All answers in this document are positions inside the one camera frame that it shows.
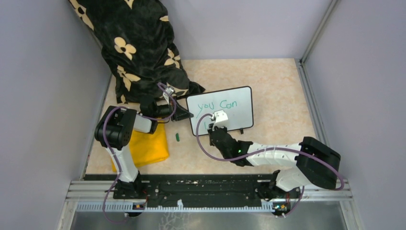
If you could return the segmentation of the black floral blanket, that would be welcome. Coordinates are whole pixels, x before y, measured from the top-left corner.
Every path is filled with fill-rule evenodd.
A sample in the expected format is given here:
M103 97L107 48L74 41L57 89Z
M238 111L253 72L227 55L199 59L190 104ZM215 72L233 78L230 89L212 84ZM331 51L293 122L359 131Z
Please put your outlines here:
M158 0L72 0L71 7L102 46L101 55L115 77L119 104L145 96L163 98L158 83L182 98L204 92L189 79L167 8Z

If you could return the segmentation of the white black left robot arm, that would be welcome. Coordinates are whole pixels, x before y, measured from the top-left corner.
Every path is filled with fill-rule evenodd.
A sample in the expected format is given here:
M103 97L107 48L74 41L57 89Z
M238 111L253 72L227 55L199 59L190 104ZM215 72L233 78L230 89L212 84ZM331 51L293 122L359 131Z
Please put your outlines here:
M111 156L117 172L115 188L131 198L144 191L138 166L166 160L169 149L161 120L180 121L193 114L177 102L157 105L143 103L141 113L123 106L109 106L95 129L95 139Z

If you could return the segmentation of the aluminium frame rail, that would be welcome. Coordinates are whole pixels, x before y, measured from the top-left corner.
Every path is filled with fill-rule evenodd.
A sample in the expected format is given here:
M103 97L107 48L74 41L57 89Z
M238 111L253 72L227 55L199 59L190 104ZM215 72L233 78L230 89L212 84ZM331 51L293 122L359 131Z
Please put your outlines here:
M70 212L75 212L78 202L135 202L136 207L147 207L147 200L141 199L115 199L113 195L107 193L108 188L111 186L111 181L72 181L68 188L68 193L65 198L63 214L60 218L58 229L63 230L71 225L73 215ZM339 191L327 190L317 187L315 185L305 186L300 189L298 198L291 199L292 203L299 201L303 202L339 202L339 207L344 218L344 223L349 230L362 230L363 224L360 220L356 210L354 197L350 189L348 181L344 182L344 188ZM270 201L273 203L273 209L276 210L276 205L281 204L275 200Z

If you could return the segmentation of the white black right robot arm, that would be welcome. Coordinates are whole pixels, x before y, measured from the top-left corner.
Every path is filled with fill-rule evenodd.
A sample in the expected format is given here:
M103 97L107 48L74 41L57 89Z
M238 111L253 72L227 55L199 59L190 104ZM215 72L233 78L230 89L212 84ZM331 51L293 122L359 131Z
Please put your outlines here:
M209 125L210 145L216 147L223 161L244 166L278 165L284 170L276 173L270 183L270 193L283 197L300 186L313 184L336 190L341 155L313 137L304 137L296 144L273 146L232 138L226 127Z

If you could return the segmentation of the yellow folded cloth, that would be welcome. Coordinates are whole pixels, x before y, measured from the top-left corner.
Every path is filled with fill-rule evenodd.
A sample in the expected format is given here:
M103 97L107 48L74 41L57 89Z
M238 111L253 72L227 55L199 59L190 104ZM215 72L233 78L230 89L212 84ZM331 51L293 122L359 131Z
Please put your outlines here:
M137 168L166 160L169 148L165 125L158 124L154 134L133 130L128 146Z

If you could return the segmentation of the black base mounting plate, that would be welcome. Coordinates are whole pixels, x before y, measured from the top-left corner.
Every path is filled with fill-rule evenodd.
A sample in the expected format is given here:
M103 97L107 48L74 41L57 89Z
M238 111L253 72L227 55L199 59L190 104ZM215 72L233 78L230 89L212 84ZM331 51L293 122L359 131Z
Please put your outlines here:
M140 175L133 186L118 182L115 199L147 200L147 207L185 208L260 207L263 201L285 203L299 197L299 188L286 192L274 174Z

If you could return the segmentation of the white whiteboard black frame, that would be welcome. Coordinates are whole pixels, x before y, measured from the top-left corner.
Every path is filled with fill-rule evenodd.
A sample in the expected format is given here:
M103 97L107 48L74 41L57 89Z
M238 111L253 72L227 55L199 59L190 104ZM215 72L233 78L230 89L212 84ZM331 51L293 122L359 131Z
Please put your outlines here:
M226 127L229 131L251 128L254 125L252 88L249 86L192 95L186 98L186 104L193 114L190 123L194 136L199 119L204 114L213 114L219 110L227 114Z

